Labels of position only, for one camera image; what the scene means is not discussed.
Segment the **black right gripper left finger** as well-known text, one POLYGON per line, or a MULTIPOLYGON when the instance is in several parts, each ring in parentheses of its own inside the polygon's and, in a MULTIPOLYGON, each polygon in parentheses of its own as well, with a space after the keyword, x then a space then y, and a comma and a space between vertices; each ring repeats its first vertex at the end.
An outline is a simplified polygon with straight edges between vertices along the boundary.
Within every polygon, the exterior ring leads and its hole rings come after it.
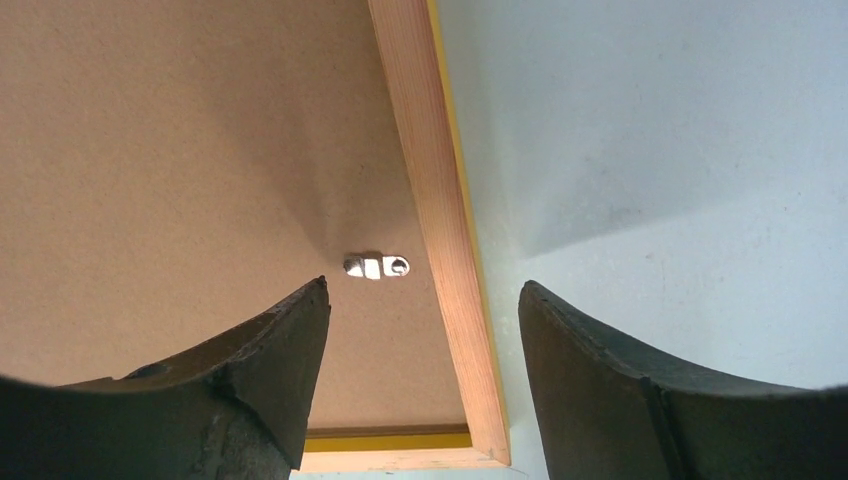
POLYGON ((5 479, 286 479, 301 467, 327 281, 131 374, 1 381, 5 479))

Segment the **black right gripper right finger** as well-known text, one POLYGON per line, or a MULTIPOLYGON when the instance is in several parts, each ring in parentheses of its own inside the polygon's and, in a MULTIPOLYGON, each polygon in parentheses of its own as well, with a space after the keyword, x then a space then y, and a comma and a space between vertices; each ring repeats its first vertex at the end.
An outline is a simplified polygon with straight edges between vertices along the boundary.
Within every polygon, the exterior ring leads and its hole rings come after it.
POLYGON ((520 334, 552 479, 843 479, 847 390, 681 359, 529 281, 520 334))

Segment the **yellow wooden picture frame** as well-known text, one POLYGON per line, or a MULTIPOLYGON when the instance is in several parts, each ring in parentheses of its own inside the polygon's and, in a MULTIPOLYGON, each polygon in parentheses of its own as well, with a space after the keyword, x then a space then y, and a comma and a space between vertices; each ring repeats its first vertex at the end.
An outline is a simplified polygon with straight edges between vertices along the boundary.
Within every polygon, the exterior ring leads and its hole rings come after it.
POLYGON ((321 138, 303 217, 333 320, 306 474, 499 469, 509 420, 432 1, 303 1, 321 138), (405 257, 348 276, 349 255, 405 257))

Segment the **silver metal turn clip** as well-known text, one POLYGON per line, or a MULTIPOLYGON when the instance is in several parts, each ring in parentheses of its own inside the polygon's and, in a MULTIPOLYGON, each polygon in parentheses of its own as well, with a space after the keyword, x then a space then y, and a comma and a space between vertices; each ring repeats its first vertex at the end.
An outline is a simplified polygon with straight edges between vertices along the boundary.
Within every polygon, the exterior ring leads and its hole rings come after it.
POLYGON ((403 256, 363 253, 347 256, 343 268, 348 276, 378 281, 406 276, 411 265, 403 256))

